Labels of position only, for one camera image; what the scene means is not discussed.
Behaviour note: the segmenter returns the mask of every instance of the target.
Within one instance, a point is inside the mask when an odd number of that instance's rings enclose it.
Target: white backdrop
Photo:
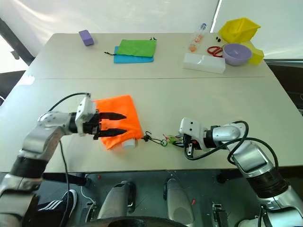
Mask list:
[[[54,33],[193,32],[217,0],[0,0],[0,17],[36,56]]]
[[[227,20],[261,25],[252,39],[267,59],[303,59],[303,0],[222,0],[214,32]]]

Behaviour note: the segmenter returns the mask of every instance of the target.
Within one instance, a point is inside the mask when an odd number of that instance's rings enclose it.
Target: scissors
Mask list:
[[[220,46],[210,46],[207,48],[207,52],[217,58],[223,57],[222,55],[218,55],[218,53],[221,53],[222,51],[223,49]]]

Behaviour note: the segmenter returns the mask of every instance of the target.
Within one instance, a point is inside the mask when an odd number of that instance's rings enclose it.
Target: purple bowl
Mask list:
[[[223,47],[223,57],[229,65],[243,65],[252,57],[252,52],[241,44],[227,44]]]

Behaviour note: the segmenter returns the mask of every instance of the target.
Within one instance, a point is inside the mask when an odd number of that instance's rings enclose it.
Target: person's leg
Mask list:
[[[67,215],[63,222],[63,227],[66,226],[71,213],[73,212],[77,203],[77,193],[71,189],[69,191],[69,205]],[[30,220],[31,227],[58,227],[65,213],[67,204],[67,192],[63,195],[61,200],[54,200],[51,202],[39,204],[36,215]]]

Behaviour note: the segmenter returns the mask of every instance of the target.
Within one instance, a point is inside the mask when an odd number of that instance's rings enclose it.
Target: orange bag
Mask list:
[[[136,108],[130,95],[118,96],[113,98],[94,100],[99,112],[114,112],[123,114],[125,119],[118,121],[102,120],[101,130],[109,128],[119,128],[127,130],[126,133],[114,137],[102,137],[101,140],[107,149],[120,144],[129,139],[141,139],[143,133],[137,116]]]

